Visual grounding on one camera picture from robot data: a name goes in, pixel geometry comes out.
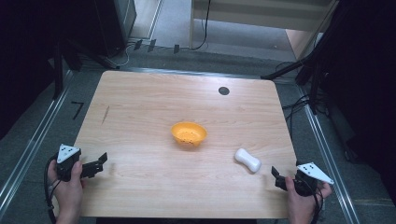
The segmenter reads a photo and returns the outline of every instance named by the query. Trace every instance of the handheld controller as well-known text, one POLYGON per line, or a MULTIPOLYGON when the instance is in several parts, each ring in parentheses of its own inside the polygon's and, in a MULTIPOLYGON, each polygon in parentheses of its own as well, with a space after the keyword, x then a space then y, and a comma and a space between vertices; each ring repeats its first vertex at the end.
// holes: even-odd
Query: handheld controller
MULTIPOLYGON (((334 184, 334 181, 325 175, 313 162, 300 164, 297 161, 296 165, 298 170, 293 181, 296 192, 301 196, 307 197, 313 195, 316 192, 318 180, 334 184)), ((274 166, 271 169, 271 174, 276 179, 275 186, 287 190, 285 177, 280 175, 274 166)))
MULTIPOLYGON (((68 182, 71 178, 71 172, 73 165, 76 161, 79 161, 81 155, 81 149, 78 147, 70 147, 61 144, 58 152, 58 158, 56 163, 56 172, 58 179, 68 182)), ((98 161, 89 162, 82 165, 82 177, 92 178, 97 173, 103 171, 103 164, 107 161, 107 153, 103 154, 98 161)))
MULTIPOLYGON (((286 188, 285 176, 279 175, 279 172, 272 167, 271 174, 276 178, 275 186, 288 191, 286 188)), ((296 192, 301 196, 307 197, 313 195, 317 188, 318 181, 311 176, 305 175, 300 170, 297 171, 296 178, 293 179, 296 192)))

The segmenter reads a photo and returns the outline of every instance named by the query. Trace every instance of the cable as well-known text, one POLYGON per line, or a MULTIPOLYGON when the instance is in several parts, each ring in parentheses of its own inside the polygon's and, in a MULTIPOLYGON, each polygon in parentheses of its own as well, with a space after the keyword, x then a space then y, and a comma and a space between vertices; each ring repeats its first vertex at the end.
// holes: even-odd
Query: cable
POLYGON ((324 111, 323 110, 320 110, 319 109, 319 106, 318 105, 315 105, 315 109, 320 113, 320 114, 323 114, 323 115, 326 115, 327 117, 329 117, 329 111, 327 110, 327 108, 325 107, 324 109, 324 111))
POLYGON ((53 197, 53 193, 55 192, 56 187, 58 187, 58 185, 61 183, 61 180, 55 180, 53 183, 55 183, 56 181, 58 181, 58 183, 56 183, 55 187, 52 188, 52 191, 49 196, 51 199, 53 197))
POLYGON ((299 61, 292 63, 284 68, 282 68, 279 71, 275 71, 273 74, 270 75, 266 75, 266 76, 261 76, 261 79, 266 79, 266 80, 273 80, 277 77, 281 77, 285 74, 287 74, 288 72, 291 72, 294 69, 297 69, 299 67, 307 67, 307 68, 312 68, 310 66, 307 66, 305 64, 305 62, 309 62, 310 58, 312 57, 311 54, 309 54, 308 56, 306 56, 305 58, 300 59, 299 61))
POLYGON ((280 63, 280 64, 278 64, 278 65, 275 67, 275 71, 277 72, 277 68, 278 68, 280 65, 285 64, 285 63, 293 63, 293 62, 283 62, 283 63, 280 63))
MULTIPOLYGON (((206 32, 205 27, 204 27, 204 20, 201 20, 201 27, 202 27, 202 31, 206 32)), ((206 49, 209 48, 209 44, 206 42, 206 49)))
POLYGON ((49 182, 48 182, 49 175, 48 175, 48 173, 49 173, 49 167, 50 167, 51 161, 56 160, 57 157, 58 157, 58 153, 56 153, 54 156, 49 158, 49 160, 47 161, 46 167, 44 169, 44 192, 45 192, 45 195, 46 195, 46 203, 47 203, 47 206, 49 208, 49 210, 48 210, 49 218, 50 218, 50 221, 52 223, 56 223, 56 218, 55 218, 55 215, 53 214, 53 208, 54 207, 53 207, 53 204, 52 204, 52 195, 53 195, 53 192, 54 192, 55 189, 52 189, 51 194, 49 193, 49 182))
POLYGON ((319 195, 320 195, 320 198, 321 198, 321 204, 320 204, 320 210, 321 210, 322 207, 323 207, 323 204, 324 204, 324 198, 323 198, 323 194, 321 193, 320 188, 317 187, 317 189, 318 189, 318 192, 319 192, 319 195))
POLYGON ((112 63, 112 64, 114 64, 114 65, 116 65, 116 66, 124 66, 125 64, 127 64, 127 63, 129 62, 128 48, 130 48, 131 46, 134 46, 134 44, 128 46, 128 47, 125 49, 125 54, 126 54, 126 56, 127 56, 127 61, 126 61, 126 63, 114 63, 114 62, 111 61, 109 58, 106 58, 106 60, 108 60, 110 63, 112 63))
POLYGON ((306 105, 314 104, 314 106, 317 106, 319 103, 322 103, 322 99, 316 99, 315 102, 311 102, 311 100, 309 99, 309 94, 306 94, 306 95, 300 97, 294 104, 282 106, 283 110, 291 109, 290 113, 285 117, 285 120, 290 123, 289 124, 289 129, 290 129, 289 133, 290 133, 291 141, 293 140, 293 122, 292 122, 293 114, 295 114, 298 111, 300 111, 301 109, 303 109, 306 105))
POLYGON ((191 50, 198 50, 198 49, 200 49, 201 46, 206 42, 206 37, 207 37, 207 20, 209 19, 210 2, 211 2, 211 1, 209 0, 209 2, 207 3, 206 21, 205 21, 205 37, 204 37, 204 41, 202 42, 202 44, 201 44, 199 47, 193 48, 193 49, 191 49, 191 50))
POLYGON ((314 200, 315 200, 315 205, 316 206, 315 206, 314 217, 311 220, 311 224, 316 224, 318 222, 319 212, 321 210, 321 206, 319 206, 319 202, 318 202, 317 193, 311 188, 311 186, 309 186, 308 183, 306 183, 305 180, 303 180, 302 178, 299 178, 299 180, 301 180, 303 183, 305 183, 305 185, 311 190, 312 196, 314 196, 314 200))

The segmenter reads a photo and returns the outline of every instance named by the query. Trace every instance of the white object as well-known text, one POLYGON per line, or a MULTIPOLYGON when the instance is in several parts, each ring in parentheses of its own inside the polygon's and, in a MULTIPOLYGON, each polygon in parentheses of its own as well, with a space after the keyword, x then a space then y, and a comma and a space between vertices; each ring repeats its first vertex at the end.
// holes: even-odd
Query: white object
POLYGON ((65 160, 67 160, 68 158, 70 158, 71 156, 76 154, 78 151, 79 151, 79 147, 70 147, 70 146, 61 144, 61 146, 59 147, 57 162, 61 163, 65 160))
POLYGON ((298 165, 297 167, 306 175, 309 175, 315 179, 324 181, 329 184, 334 184, 334 181, 330 179, 326 174, 324 174, 323 171, 321 171, 313 162, 298 165))
POLYGON ((252 157, 244 148, 239 148, 236 151, 235 159, 244 163, 253 173, 258 172, 262 166, 262 162, 259 159, 252 157))

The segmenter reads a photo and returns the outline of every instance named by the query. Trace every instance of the white toy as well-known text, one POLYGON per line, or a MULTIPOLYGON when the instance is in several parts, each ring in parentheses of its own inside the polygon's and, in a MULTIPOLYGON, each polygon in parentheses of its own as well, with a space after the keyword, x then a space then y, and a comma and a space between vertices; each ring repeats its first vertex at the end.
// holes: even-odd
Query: white toy
POLYGON ((239 148, 236 151, 235 159, 244 163, 253 173, 258 172, 262 166, 262 162, 259 159, 251 156, 244 148, 239 148))

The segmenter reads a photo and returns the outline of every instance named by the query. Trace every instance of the metal frame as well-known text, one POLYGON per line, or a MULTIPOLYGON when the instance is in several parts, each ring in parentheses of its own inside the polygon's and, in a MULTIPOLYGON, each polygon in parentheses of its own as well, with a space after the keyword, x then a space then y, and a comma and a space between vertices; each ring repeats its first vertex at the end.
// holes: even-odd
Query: metal frame
POLYGON ((155 26, 157 25, 157 20, 160 15, 161 9, 163 8, 163 0, 159 0, 157 9, 155 10, 154 19, 149 27, 148 39, 152 38, 152 34, 154 33, 155 26))
MULTIPOLYGON (((299 88, 300 95, 306 95, 306 91, 303 88, 299 88)), ((337 165, 335 163, 334 158, 332 157, 332 151, 327 143, 326 137, 320 127, 318 121, 318 115, 314 115, 309 105, 304 107, 306 116, 309 120, 309 124, 311 125, 312 131, 314 132, 315 138, 318 142, 318 147, 320 149, 320 153, 326 164, 327 170, 330 173, 330 176, 333 178, 335 184, 333 188, 338 197, 338 201, 341 205, 341 209, 343 210, 344 216, 346 218, 346 222, 350 224, 358 224, 361 223, 359 221, 358 214, 355 210, 353 202, 349 196, 347 186, 344 183, 341 174, 338 171, 337 165)))

